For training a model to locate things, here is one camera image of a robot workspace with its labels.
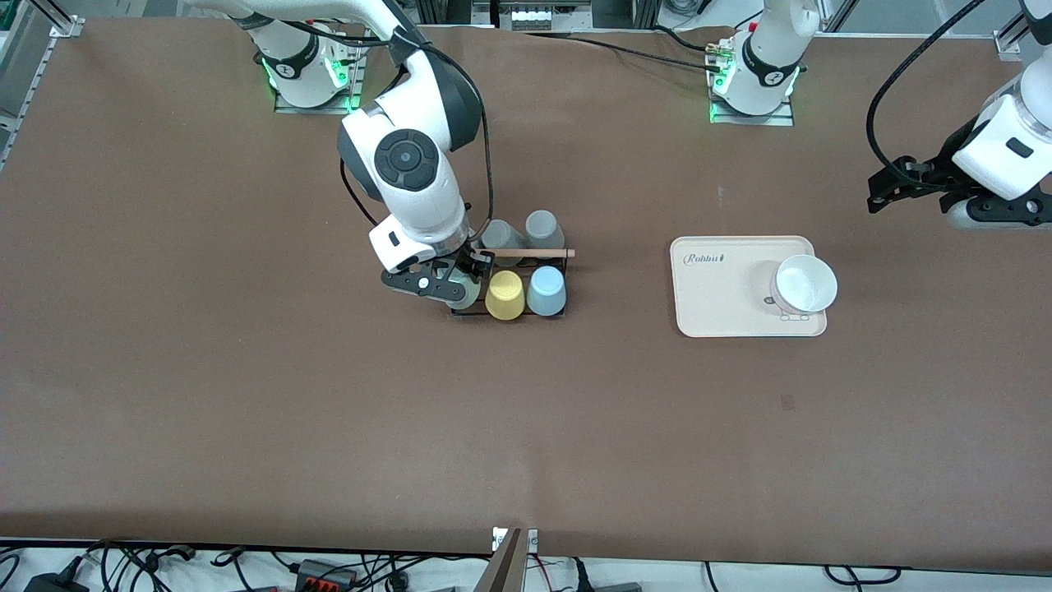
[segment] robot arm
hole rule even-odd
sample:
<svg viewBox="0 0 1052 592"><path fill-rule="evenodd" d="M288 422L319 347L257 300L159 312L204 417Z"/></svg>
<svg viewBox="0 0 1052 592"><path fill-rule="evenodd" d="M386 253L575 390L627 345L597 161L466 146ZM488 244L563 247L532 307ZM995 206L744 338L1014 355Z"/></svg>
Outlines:
<svg viewBox="0 0 1052 592"><path fill-rule="evenodd" d="M1020 0L1043 55L987 99L935 158L894 161L870 178L869 209L945 191L950 223L963 228L1052 228L1052 196L1040 182L1052 171L1052 0Z"/></svg>
<svg viewBox="0 0 1052 592"><path fill-rule="evenodd" d="M755 29L730 40L731 67L713 93L746 115L773 111L791 91L820 22L814 0L764 0Z"/></svg>
<svg viewBox="0 0 1052 592"><path fill-rule="evenodd" d="M441 53L428 50L430 42L394 0L199 2L238 22L272 19L289 36L286 29L302 32L281 21L353 18L389 42L391 59L409 78L345 117L337 148L365 192L390 210L369 231L385 269L382 281L450 306L473 302L471 287L478 287L486 260L468 244L466 207L445 154L470 143L479 129L482 101L466 77ZM261 50L264 32L254 35Z"/></svg>
<svg viewBox="0 0 1052 592"><path fill-rule="evenodd" d="M252 38L271 85L289 104L316 107L347 86L352 56L346 45L263 16L241 0L190 0L190 3L224 13ZM325 25L315 26L329 32Z"/></svg>

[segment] tray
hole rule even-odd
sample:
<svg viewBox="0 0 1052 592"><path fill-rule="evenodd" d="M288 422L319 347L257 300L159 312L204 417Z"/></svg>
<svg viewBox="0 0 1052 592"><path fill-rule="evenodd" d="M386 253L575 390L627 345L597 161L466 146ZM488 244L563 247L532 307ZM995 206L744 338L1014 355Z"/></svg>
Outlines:
<svg viewBox="0 0 1052 592"><path fill-rule="evenodd" d="M825 311L790 315L770 299L771 278L802 236L684 236L672 241L675 322L688 338L817 338Z"/></svg>

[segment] brown table surface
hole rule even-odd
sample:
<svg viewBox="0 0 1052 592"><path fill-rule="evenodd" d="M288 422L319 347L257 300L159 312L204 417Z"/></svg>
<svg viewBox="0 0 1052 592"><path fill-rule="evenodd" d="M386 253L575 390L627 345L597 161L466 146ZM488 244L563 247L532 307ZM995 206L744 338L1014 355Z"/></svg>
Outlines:
<svg viewBox="0 0 1052 592"><path fill-rule="evenodd" d="M430 35L483 90L499 217L550 208L578 249L568 315L388 291L338 118L274 115L228 22L92 21L0 176L2 534L1052 569L1049 237L866 212L866 107L917 40L815 40L771 128L709 124L694 70ZM1016 67L938 43L888 154ZM452 160L483 204L482 142ZM825 335L679 333L672 239L785 233L839 277Z"/></svg>

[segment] metal frame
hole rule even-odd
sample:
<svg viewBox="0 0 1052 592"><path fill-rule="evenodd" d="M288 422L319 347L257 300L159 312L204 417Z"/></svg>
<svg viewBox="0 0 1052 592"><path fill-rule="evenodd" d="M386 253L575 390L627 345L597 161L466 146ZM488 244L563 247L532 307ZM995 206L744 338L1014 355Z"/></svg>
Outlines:
<svg viewBox="0 0 1052 592"><path fill-rule="evenodd" d="M0 151L0 171L3 170L3 165L7 163L7 158L11 156L11 148L15 145L15 139L18 137L18 130L22 126L22 121L25 120L25 113L29 109L29 101L33 100L33 95L37 91L37 86L40 85L40 78L44 75L44 68L47 66L47 60L52 58L52 50L55 49L55 43L57 39L49 39L47 41L47 48L44 50L44 56L40 59L40 64L37 66L37 73L33 76L33 82L29 84L29 89L25 93L25 100L22 101L22 106L18 109L18 115L15 116L15 120L12 122L12 127L8 129L11 135L7 136L7 141L4 142L3 150Z"/></svg>
<svg viewBox="0 0 1052 592"><path fill-rule="evenodd" d="M997 43L997 55L1002 61L1017 62L1019 57L1019 40L1030 33L1030 22L1027 16L1019 11L1017 15L1009 19L1005 26L993 32L994 42Z"/></svg>
<svg viewBox="0 0 1052 592"><path fill-rule="evenodd" d="M500 547L482 572L474 592L522 592L530 536L521 528L508 529Z"/></svg>
<svg viewBox="0 0 1052 592"><path fill-rule="evenodd" d="M823 24L825 25L823 30L827 33L836 33L839 30L848 20L848 17L851 16L851 13L854 12L858 2L859 0L844 0L844 3L841 4L841 7L835 13L823 19Z"/></svg>
<svg viewBox="0 0 1052 592"><path fill-rule="evenodd" d="M52 37L78 37L84 19L62 9L55 0L28 0L41 14L52 21Z"/></svg>

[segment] cup rack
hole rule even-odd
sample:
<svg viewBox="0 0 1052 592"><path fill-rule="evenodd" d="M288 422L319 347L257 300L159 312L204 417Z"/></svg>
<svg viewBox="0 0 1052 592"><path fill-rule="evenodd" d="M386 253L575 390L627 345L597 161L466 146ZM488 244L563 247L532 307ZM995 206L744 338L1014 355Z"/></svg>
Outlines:
<svg viewBox="0 0 1052 592"><path fill-rule="evenodd" d="M479 299L468 308L454 311L449 309L454 318L489 317L486 310L486 291L489 289L489 278L499 270L512 270L523 279L523 287L529 288L529 278L533 270L544 265L551 265L563 272L566 278L566 270L569 267L570 259L576 257L573 248L481 248L480 253L493 257L522 257L523 260L509 267L500 266L495 263L489 266L489 270L482 277L482 287L479 289ZM553 318L561 318L566 314L566 307L559 311ZM540 317L529 307L523 311L523 317Z"/></svg>

